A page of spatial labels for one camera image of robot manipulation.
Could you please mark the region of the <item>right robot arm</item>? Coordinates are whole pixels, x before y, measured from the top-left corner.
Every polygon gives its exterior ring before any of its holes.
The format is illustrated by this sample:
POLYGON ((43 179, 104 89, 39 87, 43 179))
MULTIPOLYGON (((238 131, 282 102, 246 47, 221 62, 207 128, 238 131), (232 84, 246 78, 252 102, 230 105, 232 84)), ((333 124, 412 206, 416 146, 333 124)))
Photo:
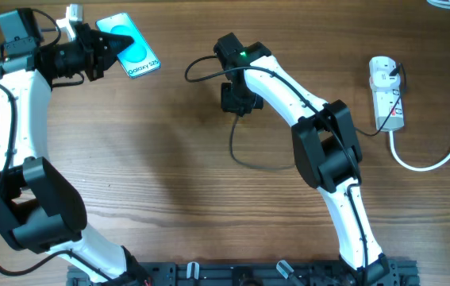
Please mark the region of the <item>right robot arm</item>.
POLYGON ((360 186, 363 159, 349 108, 327 102, 290 77, 260 42, 240 43, 234 33, 217 40, 213 53, 226 82, 221 108, 242 117, 268 102, 290 127, 294 165, 318 190, 337 232, 340 259, 358 285, 372 285, 389 272, 371 231, 360 186))

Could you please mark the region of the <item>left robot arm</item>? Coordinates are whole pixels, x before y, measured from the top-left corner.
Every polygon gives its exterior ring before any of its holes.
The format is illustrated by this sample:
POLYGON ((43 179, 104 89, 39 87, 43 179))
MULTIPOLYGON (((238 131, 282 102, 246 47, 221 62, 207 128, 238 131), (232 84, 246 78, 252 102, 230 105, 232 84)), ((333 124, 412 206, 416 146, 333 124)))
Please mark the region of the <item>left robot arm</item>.
MULTIPOLYGON (((11 249, 62 258, 90 284, 150 285, 152 276, 122 245, 87 221, 79 192, 48 159, 47 111, 56 88, 103 77, 133 39, 92 29, 71 4, 44 42, 38 9, 0 14, 0 234, 11 249)), ((0 265, 0 273, 11 271, 0 265)))

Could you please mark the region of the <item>turquoise screen smartphone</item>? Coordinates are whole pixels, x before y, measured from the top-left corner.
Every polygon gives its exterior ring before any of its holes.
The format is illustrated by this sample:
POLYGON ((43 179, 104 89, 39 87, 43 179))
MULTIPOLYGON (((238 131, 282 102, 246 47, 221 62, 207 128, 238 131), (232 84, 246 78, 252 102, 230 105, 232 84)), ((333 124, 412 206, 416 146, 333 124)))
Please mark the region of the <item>turquoise screen smartphone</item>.
POLYGON ((133 38, 134 42, 117 56, 129 78, 140 77, 161 67, 160 60, 127 13, 102 18, 95 24, 102 32, 133 38))

